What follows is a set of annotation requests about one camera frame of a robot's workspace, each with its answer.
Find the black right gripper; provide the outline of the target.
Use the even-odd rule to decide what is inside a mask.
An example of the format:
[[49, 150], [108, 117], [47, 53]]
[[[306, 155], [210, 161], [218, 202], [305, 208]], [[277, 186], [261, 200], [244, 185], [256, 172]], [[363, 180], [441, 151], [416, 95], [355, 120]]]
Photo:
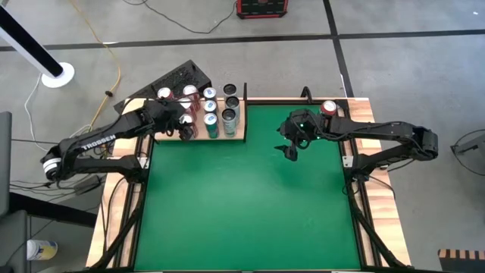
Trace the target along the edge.
[[287, 159], [296, 162], [299, 149], [309, 147], [311, 141], [319, 140], [326, 133], [325, 116], [315, 114], [309, 109], [299, 109], [289, 113], [286, 120], [280, 125], [279, 133], [292, 144], [290, 146], [275, 146], [275, 149], [284, 152]]

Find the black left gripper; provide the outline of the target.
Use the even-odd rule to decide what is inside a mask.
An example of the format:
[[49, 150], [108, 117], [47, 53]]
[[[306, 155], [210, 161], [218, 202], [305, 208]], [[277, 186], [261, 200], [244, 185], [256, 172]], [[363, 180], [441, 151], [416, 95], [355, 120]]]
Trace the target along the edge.
[[145, 109], [153, 120], [153, 133], [173, 133], [179, 131], [179, 138], [182, 141], [195, 139], [195, 131], [191, 126], [180, 124], [180, 118], [186, 113], [185, 108], [174, 101], [147, 101]]

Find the red Star Wars Coca-Cola can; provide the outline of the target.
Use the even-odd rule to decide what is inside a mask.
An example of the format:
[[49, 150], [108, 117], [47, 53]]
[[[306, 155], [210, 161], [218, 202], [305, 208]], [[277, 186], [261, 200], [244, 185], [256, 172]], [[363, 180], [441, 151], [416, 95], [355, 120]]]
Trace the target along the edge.
[[179, 123], [183, 126], [191, 126], [192, 129], [195, 131], [195, 138], [199, 135], [199, 130], [196, 126], [194, 118], [192, 115], [184, 114], [180, 117]]

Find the black hook clamp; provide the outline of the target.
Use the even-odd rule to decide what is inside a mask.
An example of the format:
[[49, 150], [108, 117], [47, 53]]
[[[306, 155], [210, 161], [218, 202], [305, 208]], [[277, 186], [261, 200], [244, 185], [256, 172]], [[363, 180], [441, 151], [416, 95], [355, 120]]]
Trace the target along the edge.
[[305, 86], [303, 88], [300, 97], [305, 98], [306, 102], [310, 105], [314, 103], [313, 96], [311, 94], [311, 90], [307, 86]]

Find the black power adapter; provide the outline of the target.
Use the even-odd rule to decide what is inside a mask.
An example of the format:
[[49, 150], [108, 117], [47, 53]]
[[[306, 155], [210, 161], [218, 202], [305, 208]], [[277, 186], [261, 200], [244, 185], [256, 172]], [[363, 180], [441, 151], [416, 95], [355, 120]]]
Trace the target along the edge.
[[74, 186], [74, 193], [79, 196], [84, 193], [89, 192], [90, 190], [94, 190], [96, 187], [101, 185], [101, 178], [97, 175], [89, 177], [79, 184]]

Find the black table brace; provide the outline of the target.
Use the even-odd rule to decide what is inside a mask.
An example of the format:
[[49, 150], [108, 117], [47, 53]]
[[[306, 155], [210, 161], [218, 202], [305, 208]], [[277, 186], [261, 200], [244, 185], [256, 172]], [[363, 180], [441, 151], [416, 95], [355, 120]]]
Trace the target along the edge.
[[142, 209], [145, 202], [146, 186], [142, 185], [139, 191], [139, 198], [137, 200], [135, 209], [133, 210], [127, 221], [121, 226], [118, 235], [115, 237], [113, 243], [108, 247], [108, 249], [102, 254], [101, 258], [94, 264], [91, 265], [89, 270], [104, 270], [108, 267], [109, 262], [115, 256], [120, 246], [124, 243], [126, 236], [131, 230], [132, 226], [136, 224], [142, 217]]
[[407, 265], [400, 262], [394, 254], [387, 248], [385, 243], [380, 239], [377, 232], [373, 228], [373, 225], [366, 219], [362, 210], [358, 207], [355, 199], [355, 192], [353, 191], [352, 183], [348, 182], [345, 185], [346, 195], [349, 198], [350, 210], [352, 216], [357, 222], [364, 228], [370, 238], [371, 245], [375, 245], [377, 252], [384, 258], [386, 263], [391, 268], [406, 268]]

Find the red box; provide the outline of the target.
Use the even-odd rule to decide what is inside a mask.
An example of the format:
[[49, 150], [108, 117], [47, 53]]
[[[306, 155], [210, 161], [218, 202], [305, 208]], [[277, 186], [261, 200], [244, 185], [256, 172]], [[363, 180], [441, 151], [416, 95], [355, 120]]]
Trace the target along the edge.
[[282, 17], [289, 0], [236, 0], [236, 15], [240, 19]]

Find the white lamp stand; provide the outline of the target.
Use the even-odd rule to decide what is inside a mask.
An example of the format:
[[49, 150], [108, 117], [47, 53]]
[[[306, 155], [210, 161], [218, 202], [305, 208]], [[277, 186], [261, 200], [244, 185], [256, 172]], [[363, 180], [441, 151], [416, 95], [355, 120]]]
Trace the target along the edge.
[[40, 80], [44, 86], [60, 88], [74, 78], [74, 66], [56, 61], [1, 5], [0, 37], [40, 72]]

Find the grey stand base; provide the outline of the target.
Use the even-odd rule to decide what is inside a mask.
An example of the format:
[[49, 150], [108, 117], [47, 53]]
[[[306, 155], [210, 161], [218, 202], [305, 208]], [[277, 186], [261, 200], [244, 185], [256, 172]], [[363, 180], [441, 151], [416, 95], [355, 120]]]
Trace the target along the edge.
[[[461, 143], [461, 141], [465, 138], [470, 136], [471, 134], [474, 133], [479, 133], [483, 132], [483, 134], [466, 141], [464, 143]], [[479, 150], [482, 156], [485, 158], [485, 129], [478, 129], [478, 130], [473, 130], [470, 131], [460, 138], [458, 138], [453, 145], [450, 146], [450, 149], [452, 151], [452, 154], [454, 155], [455, 159], [458, 161], [458, 163], [468, 172], [475, 174], [477, 176], [485, 177], [485, 173], [480, 173], [478, 171], [473, 170], [472, 168], [469, 168], [466, 164], [462, 162], [462, 160], [459, 158], [460, 155], [465, 154], [466, 152], [469, 152], [471, 150]]]

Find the white yellow canister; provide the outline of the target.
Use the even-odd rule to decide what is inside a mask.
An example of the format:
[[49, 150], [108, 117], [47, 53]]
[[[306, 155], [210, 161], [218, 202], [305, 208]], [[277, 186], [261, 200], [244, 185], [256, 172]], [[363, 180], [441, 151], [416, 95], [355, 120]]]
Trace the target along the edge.
[[50, 260], [58, 252], [58, 244], [50, 240], [28, 240], [27, 260]]

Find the grey cabinet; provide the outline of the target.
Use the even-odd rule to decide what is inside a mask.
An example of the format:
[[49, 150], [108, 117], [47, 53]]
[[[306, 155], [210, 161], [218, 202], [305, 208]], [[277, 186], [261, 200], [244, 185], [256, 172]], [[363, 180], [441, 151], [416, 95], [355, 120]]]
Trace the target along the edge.
[[0, 112], [0, 273], [28, 273], [27, 213], [10, 207], [12, 113]]

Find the striped wooden black block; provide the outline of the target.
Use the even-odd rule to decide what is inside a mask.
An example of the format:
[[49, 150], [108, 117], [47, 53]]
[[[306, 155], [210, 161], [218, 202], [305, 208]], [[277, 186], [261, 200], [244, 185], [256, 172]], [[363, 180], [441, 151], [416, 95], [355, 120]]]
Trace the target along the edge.
[[485, 273], [485, 250], [439, 249], [442, 270], [452, 273]]

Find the wooden shelf with black frame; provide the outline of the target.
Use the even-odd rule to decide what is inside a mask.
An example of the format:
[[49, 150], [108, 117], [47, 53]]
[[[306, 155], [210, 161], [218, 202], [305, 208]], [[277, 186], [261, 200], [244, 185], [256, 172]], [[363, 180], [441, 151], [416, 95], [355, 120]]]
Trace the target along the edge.
[[[247, 83], [244, 83], [242, 90], [238, 90], [237, 94], [240, 95], [239, 97], [239, 123], [236, 126], [236, 132], [233, 137], [228, 137], [225, 135], [224, 132], [224, 126], [222, 123], [222, 116], [221, 112], [225, 109], [225, 101], [224, 98], [220, 97], [217, 99], [218, 103], [218, 113], [217, 117], [219, 119], [219, 137], [217, 140], [244, 140], [245, 139], [245, 133], [246, 133], [246, 118], [247, 118]], [[211, 140], [211, 138], [208, 135], [208, 132], [206, 130], [205, 124], [204, 124], [204, 109], [201, 108], [197, 112], [197, 121], [196, 121], [196, 126], [197, 129], [199, 130], [198, 135], [194, 138], [194, 140]], [[157, 141], [180, 141], [180, 135], [179, 133], [175, 130], [172, 136], [168, 136], [167, 134], [163, 133], [156, 133], [155, 134], [155, 139]]]

